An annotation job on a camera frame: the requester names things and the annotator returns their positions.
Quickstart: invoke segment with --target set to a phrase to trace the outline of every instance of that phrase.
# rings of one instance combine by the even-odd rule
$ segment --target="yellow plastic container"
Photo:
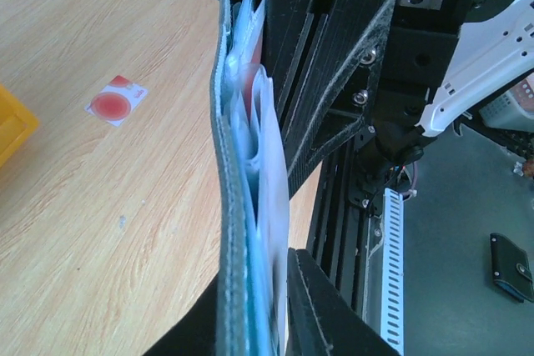
[[[28,139],[39,121],[0,84],[0,166]]]

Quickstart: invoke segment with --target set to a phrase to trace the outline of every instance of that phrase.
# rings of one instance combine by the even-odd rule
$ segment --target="metal screw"
[[[359,91],[352,95],[352,103],[357,106],[363,106],[369,100],[369,93],[366,90]]]
[[[368,52],[362,59],[361,63],[364,66],[368,66],[369,64],[374,63],[376,60],[376,49],[372,48],[370,52]]]

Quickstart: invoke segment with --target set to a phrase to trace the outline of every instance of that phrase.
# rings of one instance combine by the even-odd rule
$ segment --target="gray floor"
[[[405,355],[534,354],[534,305],[491,282],[489,235],[505,234],[534,266],[534,182],[515,158],[464,128],[420,162],[405,210]]]

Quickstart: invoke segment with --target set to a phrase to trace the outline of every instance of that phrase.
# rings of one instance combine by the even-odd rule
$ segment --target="wooden table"
[[[0,82],[41,121],[0,169],[1,354],[141,354],[218,269],[215,0],[0,0]],[[84,106],[149,95],[119,128]],[[305,246],[317,172],[292,203]]]

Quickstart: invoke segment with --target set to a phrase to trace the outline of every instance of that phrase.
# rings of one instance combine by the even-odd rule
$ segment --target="black wallet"
[[[526,252],[500,233],[490,234],[493,282],[519,302],[534,302]]]

